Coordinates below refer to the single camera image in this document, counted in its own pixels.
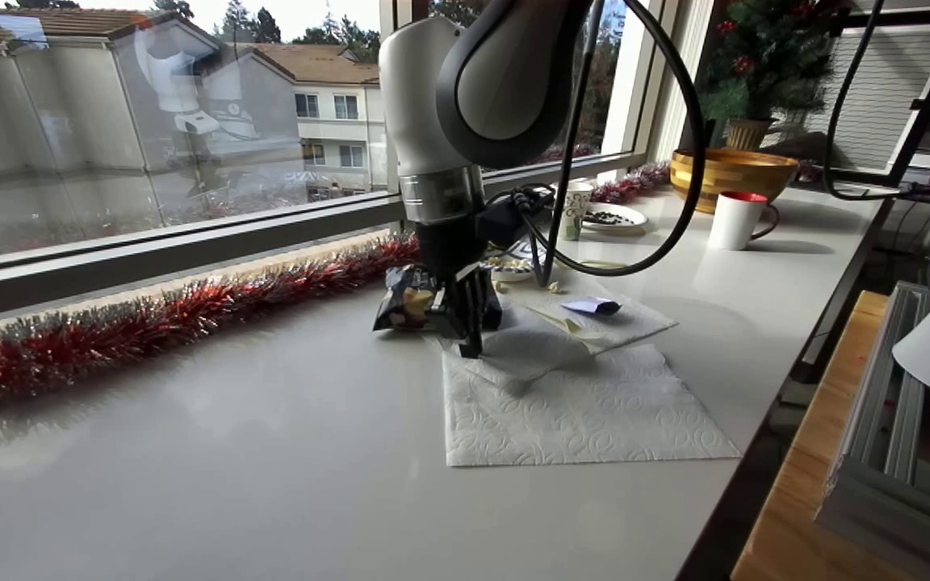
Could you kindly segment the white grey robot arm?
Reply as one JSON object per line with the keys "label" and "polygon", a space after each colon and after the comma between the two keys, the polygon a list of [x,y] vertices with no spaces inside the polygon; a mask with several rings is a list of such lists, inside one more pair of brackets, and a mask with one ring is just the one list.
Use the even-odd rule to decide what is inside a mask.
{"label": "white grey robot arm", "polygon": [[464,29],[436,12],[380,42],[403,216],[464,357],[479,357],[482,331],[502,322],[482,268],[479,171],[527,166],[560,139],[587,8],[590,0],[488,0]]}

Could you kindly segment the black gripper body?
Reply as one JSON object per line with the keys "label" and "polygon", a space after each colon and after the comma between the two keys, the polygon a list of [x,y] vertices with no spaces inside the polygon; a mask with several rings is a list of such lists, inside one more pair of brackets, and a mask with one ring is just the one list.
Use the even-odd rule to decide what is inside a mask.
{"label": "black gripper body", "polygon": [[434,222],[418,230],[419,265],[440,282],[454,285],[456,273],[475,265],[485,252],[485,240],[472,216]]}

